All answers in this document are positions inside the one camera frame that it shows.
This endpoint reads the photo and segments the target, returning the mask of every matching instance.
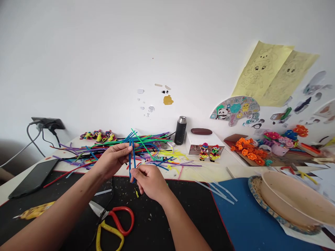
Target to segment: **white wall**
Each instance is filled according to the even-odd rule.
[[[221,139],[251,135],[254,129],[243,121],[228,127],[209,116],[232,94],[257,41],[320,54],[294,93],[295,108],[317,72],[326,70],[325,83],[334,83],[334,12],[333,0],[0,1],[0,146],[9,157],[26,145],[31,116],[61,118],[63,143],[95,129],[118,135],[131,127],[145,134],[174,131],[180,115],[189,128],[208,127]],[[172,88],[173,105],[163,104],[155,83]],[[138,95],[137,88],[145,93]],[[289,124],[311,117],[334,93],[324,92]],[[139,108],[142,101],[156,108],[149,118]],[[263,128],[284,131],[269,119],[284,110],[261,107]],[[310,126],[304,141],[333,136],[333,127]],[[47,139],[55,142],[49,132]],[[52,152],[48,143],[37,143]],[[30,146],[13,164],[28,167],[40,158]]]

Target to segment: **blue cutting mat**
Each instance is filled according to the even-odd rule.
[[[219,184],[238,200],[232,205],[213,193],[236,251],[322,251],[320,246],[286,235],[279,223],[257,203],[248,187],[248,178],[236,178]],[[223,193],[234,201],[226,192]]]

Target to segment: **forearm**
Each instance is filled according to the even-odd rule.
[[[103,182],[102,175],[90,170],[0,250],[58,250]]]
[[[174,246],[177,251],[211,250],[172,192],[161,205],[169,222]]]

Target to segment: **woven tray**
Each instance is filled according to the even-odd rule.
[[[306,235],[316,235],[320,233],[321,227],[320,226],[310,226],[310,227],[302,227],[298,226],[295,224],[290,223],[280,215],[278,215],[275,211],[269,207],[268,204],[263,200],[261,193],[260,193],[260,188],[261,188],[261,183],[262,183],[262,177],[260,176],[251,176],[248,179],[248,185],[249,189],[252,193],[252,195],[255,197],[256,201],[258,204],[264,208],[270,215],[273,216],[279,223],[283,224],[284,226],[293,229],[294,231],[297,231],[302,234]]]

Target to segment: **yellow paper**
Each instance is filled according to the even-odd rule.
[[[315,54],[292,51],[258,104],[282,107],[318,57]]]
[[[260,106],[282,107],[319,57],[293,48],[259,41],[232,97],[249,96]]]
[[[264,44],[258,41],[237,81],[234,96],[253,97],[258,102],[279,72],[294,46]]]

